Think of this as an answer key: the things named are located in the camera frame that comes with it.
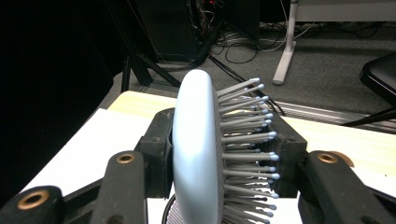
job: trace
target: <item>office chair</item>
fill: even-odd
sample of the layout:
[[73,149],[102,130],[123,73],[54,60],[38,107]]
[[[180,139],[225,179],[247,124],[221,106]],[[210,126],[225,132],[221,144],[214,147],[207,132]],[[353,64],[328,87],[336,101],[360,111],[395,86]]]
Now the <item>office chair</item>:
[[387,101],[391,108],[343,125],[351,127],[396,119],[396,52],[366,63],[361,70],[360,80],[370,90]]

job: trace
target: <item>brass insert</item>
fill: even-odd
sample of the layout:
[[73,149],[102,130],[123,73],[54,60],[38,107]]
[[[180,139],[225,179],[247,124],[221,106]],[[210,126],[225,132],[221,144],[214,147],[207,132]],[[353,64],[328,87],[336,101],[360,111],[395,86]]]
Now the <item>brass insert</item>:
[[118,163],[128,163],[134,160],[134,154],[123,154],[117,157],[117,162]]
[[38,207],[40,204],[44,203],[49,196],[49,192],[46,189],[31,192],[18,202],[18,208],[21,210],[28,210]]
[[318,158],[321,161],[324,161],[324,162],[327,162],[327,163],[336,163],[336,162],[338,162],[338,159],[336,157],[334,157],[334,155],[328,154],[328,153],[320,153],[320,154],[318,154]]

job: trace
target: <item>gray carpet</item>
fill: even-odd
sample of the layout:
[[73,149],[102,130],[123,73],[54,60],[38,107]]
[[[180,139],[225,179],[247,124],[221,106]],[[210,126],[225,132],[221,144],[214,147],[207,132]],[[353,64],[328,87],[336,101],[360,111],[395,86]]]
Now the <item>gray carpet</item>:
[[[274,38],[274,34],[262,35],[263,38],[266,35]],[[284,46],[274,51],[259,51],[249,63],[227,62],[225,50],[214,56],[245,79],[260,77],[266,85],[263,92],[275,101],[362,114],[372,114],[390,107],[360,82],[359,73],[365,63],[396,51],[396,26],[393,23],[383,24],[375,35],[367,39],[352,33],[328,31],[312,37],[301,36],[296,40],[297,46],[282,86],[272,84],[272,78]],[[221,47],[214,47],[212,50],[220,52]],[[242,62],[253,55],[252,48],[242,46],[230,49],[227,57],[231,61]],[[212,77],[217,90],[237,83],[208,59],[198,69],[205,70]],[[181,81],[187,72],[170,74]],[[152,76],[155,80],[163,81],[154,73]],[[134,76],[130,90],[177,97],[171,91],[141,89]],[[115,77],[115,85],[101,107],[109,106],[119,94],[120,75]]]

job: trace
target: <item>hairbrush bristle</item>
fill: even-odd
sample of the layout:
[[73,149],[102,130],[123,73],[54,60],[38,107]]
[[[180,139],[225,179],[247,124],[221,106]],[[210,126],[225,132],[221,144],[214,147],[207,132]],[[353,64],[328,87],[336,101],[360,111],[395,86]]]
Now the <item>hairbrush bristle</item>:
[[[194,85],[196,86],[195,82],[198,82],[199,78],[209,79],[207,82],[211,85],[210,77],[203,71],[193,70],[186,77],[188,77],[189,88],[194,88]],[[183,80],[181,87],[183,91],[186,89],[183,86],[184,82]],[[208,90],[213,95],[213,99],[208,100],[210,104],[213,104],[213,108],[209,108],[213,111],[213,118],[208,119],[214,119],[215,123],[213,125],[215,130],[211,132],[215,134],[216,138],[216,143],[214,143],[215,146],[213,147],[217,155],[216,175],[218,180],[218,189],[216,190],[218,197],[214,200],[218,204],[218,218],[213,224],[269,223],[267,218],[273,216],[271,210],[276,210],[273,204],[268,204],[266,201],[267,198],[278,198],[276,193],[271,192],[270,184],[279,179],[280,176],[274,166],[261,166],[261,164],[266,163],[263,161],[278,161],[279,157],[275,152],[263,151],[261,146],[274,140],[277,133],[268,129],[268,125],[272,122],[273,114],[262,108],[262,105],[269,100],[269,97],[251,95],[254,91],[263,88],[263,85],[259,82],[259,78],[253,78],[222,91],[216,91],[213,88]],[[200,88],[196,88],[196,90],[199,92],[196,92],[196,95],[193,96],[195,99],[203,94]],[[180,169],[183,169],[179,164],[176,164],[176,168],[179,172]],[[195,193],[190,189],[183,190],[188,191],[190,194]],[[203,205],[194,202],[191,203],[191,207],[183,208],[180,207],[181,204],[177,206],[177,201],[179,201],[178,197],[175,201],[175,208],[177,209],[169,212],[166,223],[176,224],[180,223],[182,219],[191,220],[189,216],[195,216],[195,213],[198,213],[197,211],[204,209]]]

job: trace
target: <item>table surface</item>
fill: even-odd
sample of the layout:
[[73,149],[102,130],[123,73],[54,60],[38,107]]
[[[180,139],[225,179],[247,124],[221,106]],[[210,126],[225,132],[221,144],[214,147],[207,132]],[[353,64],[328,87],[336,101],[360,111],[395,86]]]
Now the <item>table surface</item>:
[[[108,110],[99,109],[24,190],[52,185],[67,195],[102,178],[108,159],[120,151],[133,150],[155,114],[176,103],[174,98],[124,92]],[[396,135],[283,119],[307,140],[308,151],[342,152],[353,160],[354,171],[366,185],[396,195]],[[164,199],[148,199],[148,223],[161,223],[166,203]],[[299,223],[297,200],[278,199],[274,204],[278,209],[272,223],[291,219]]]

